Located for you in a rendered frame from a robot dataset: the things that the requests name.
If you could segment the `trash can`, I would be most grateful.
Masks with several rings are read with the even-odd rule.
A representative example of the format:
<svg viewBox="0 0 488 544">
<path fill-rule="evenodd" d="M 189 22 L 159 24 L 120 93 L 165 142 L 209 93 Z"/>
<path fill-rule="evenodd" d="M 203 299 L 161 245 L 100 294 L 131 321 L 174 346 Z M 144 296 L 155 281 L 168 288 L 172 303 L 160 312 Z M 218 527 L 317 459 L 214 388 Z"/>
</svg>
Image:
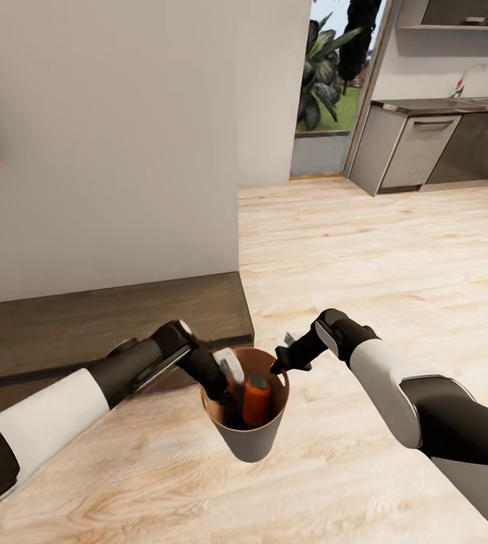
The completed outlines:
<svg viewBox="0 0 488 544">
<path fill-rule="evenodd" d="M 221 405 L 219 401 L 211 400 L 206 394 L 204 385 L 200 387 L 202 405 L 208 413 L 219 434 L 225 439 L 233 455 L 242 462 L 259 462 L 272 449 L 273 442 L 280 427 L 286 404 L 289 401 L 290 381 L 286 368 L 281 369 L 279 375 L 270 373 L 270 368 L 276 361 L 276 357 L 259 348 L 232 349 L 242 366 L 244 380 L 237 384 L 228 368 L 222 370 L 230 386 L 228 390 L 239 406 L 244 407 L 244 387 L 250 376 L 262 376 L 268 378 L 271 384 L 270 409 L 267 414 L 267 424 L 258 426 L 254 430 L 237 430 L 227 427 L 227 420 L 232 408 Z"/>
</svg>

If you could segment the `can of soda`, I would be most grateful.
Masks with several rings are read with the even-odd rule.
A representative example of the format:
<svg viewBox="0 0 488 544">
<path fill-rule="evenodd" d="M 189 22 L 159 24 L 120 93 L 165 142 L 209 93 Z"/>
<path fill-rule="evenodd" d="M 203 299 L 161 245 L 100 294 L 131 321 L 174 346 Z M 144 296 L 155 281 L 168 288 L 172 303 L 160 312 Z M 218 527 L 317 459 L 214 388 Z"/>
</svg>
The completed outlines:
<svg viewBox="0 0 488 544">
<path fill-rule="evenodd" d="M 235 409 L 230 413 L 227 420 L 227 427 L 245 431 L 254 430 L 255 428 L 244 422 L 244 419 L 242 419 L 242 409 Z"/>
<path fill-rule="evenodd" d="M 268 378 L 262 376 L 250 376 L 244 387 L 244 407 L 242 419 L 246 424 L 257 428 L 267 424 L 267 414 L 270 409 L 271 384 Z"/>
</svg>

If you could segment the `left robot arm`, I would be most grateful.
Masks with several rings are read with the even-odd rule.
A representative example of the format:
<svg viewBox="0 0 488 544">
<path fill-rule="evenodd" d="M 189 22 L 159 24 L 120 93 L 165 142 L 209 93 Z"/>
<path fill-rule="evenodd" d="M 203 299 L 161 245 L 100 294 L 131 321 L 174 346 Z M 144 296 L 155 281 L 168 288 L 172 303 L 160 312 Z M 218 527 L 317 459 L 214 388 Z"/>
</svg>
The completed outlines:
<svg viewBox="0 0 488 544">
<path fill-rule="evenodd" d="M 69 374 L 0 412 L 0 502 L 21 487 L 79 434 L 175 364 L 211 400 L 238 409 L 227 389 L 226 366 L 237 384 L 244 373 L 228 347 L 208 353 L 183 321 L 169 321 L 150 338 L 127 339 L 105 358 Z"/>
</svg>

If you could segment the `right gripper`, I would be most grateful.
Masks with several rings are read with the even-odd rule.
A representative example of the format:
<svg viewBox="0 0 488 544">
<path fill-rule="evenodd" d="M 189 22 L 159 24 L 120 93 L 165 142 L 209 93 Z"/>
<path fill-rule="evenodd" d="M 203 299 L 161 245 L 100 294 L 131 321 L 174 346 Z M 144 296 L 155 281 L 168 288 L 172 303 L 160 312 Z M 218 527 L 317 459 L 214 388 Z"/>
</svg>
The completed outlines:
<svg viewBox="0 0 488 544">
<path fill-rule="evenodd" d="M 286 369 L 301 369 L 311 371 L 311 361 L 316 358 L 304 346 L 302 338 L 296 341 L 290 348 L 278 346 L 275 348 L 276 361 L 270 368 L 270 373 L 281 373 L 282 368 Z"/>
</svg>

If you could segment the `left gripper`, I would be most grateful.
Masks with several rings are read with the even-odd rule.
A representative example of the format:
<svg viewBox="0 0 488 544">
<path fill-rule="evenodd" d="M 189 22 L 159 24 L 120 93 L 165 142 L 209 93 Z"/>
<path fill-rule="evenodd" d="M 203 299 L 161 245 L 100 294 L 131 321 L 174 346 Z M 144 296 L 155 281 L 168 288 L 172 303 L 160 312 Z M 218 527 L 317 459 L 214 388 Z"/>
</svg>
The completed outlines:
<svg viewBox="0 0 488 544">
<path fill-rule="evenodd" d="M 209 399 L 219 401 L 221 405 L 233 410 L 238 409 L 237 401 L 228 390 L 225 391 L 230 384 L 212 353 L 206 351 L 206 358 L 200 364 L 198 372 L 193 373 L 193 378 L 204 385 Z"/>
</svg>

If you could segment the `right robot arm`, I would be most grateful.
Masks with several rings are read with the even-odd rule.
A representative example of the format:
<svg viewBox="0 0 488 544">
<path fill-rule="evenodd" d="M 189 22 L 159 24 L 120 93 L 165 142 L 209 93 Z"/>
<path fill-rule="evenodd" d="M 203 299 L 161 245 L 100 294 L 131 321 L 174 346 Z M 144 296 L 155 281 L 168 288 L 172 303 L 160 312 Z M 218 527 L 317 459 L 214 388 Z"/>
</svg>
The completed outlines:
<svg viewBox="0 0 488 544">
<path fill-rule="evenodd" d="M 287 332 L 270 373 L 311 371 L 327 349 L 357 377 L 393 436 L 421 450 L 488 521 L 488 408 L 441 369 L 403 353 L 343 311 L 327 310 L 305 336 Z"/>
</svg>

